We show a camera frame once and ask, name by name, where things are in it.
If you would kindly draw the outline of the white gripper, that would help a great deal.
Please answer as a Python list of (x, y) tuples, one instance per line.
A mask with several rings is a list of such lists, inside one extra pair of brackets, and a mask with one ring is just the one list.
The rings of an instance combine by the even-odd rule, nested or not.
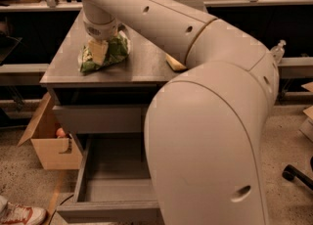
[(94, 39), (88, 42), (92, 60), (95, 64), (101, 66), (104, 63), (109, 44), (106, 40), (116, 35), (116, 21), (105, 24), (95, 24), (87, 20), (84, 21), (86, 32)]

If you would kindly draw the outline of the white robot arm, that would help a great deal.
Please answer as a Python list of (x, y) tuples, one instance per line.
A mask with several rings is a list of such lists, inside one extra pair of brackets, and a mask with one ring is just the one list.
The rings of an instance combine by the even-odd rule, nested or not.
[(277, 98), (268, 49), (240, 29), (173, 0), (82, 0), (187, 67), (153, 98), (145, 147), (165, 225), (269, 225), (260, 138)]

